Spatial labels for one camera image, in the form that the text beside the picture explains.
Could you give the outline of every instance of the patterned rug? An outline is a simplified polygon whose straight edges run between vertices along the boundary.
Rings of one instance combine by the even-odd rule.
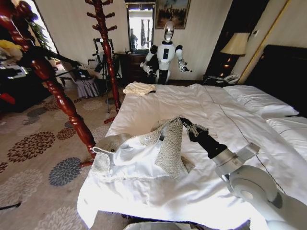
[[[111,123],[106,97],[78,98],[73,84],[65,93],[74,101],[95,141],[103,138]],[[22,113],[9,113],[0,120],[0,207],[21,202],[19,207],[0,210],[4,230],[85,230],[76,205],[79,190],[90,167],[78,164],[89,159],[68,117],[53,96]],[[128,219],[100,212],[93,230],[123,230]]]

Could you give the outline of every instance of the dresser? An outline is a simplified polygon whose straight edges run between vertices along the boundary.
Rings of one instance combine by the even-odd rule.
[[[118,53],[121,66],[122,81],[125,85],[131,82],[154,83],[155,78],[149,78],[147,73],[140,67],[140,63],[145,61],[146,55]],[[157,70],[157,58],[154,56],[148,65]]]

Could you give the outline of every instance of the white bedsheet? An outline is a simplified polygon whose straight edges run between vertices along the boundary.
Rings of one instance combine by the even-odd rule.
[[[307,204],[307,163],[260,116],[245,110],[222,88],[157,85],[156,93],[144,97],[126,95],[107,136],[148,133],[161,119],[183,115],[209,128],[209,133],[230,150],[238,151],[248,141],[261,147],[259,159],[290,196]],[[195,168],[179,183],[171,178],[152,181],[103,183],[90,170],[79,194],[78,212],[91,227],[97,211],[143,218],[193,221],[210,228],[236,228],[252,220],[255,229],[265,229],[264,219],[247,202],[231,195],[214,172],[206,152],[190,142],[184,130],[181,152]],[[247,164],[265,170],[254,157]]]

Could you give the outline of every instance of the white pillow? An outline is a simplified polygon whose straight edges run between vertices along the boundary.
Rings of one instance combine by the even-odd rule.
[[[307,161],[307,119],[301,116],[272,118],[273,127]]]
[[[257,89],[254,86],[234,85],[224,87],[242,106],[263,118],[298,115],[290,105]]]

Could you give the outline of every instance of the lamp shade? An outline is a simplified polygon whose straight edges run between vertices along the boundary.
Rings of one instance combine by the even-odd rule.
[[[235,33],[221,53],[243,55],[246,53],[249,33]]]

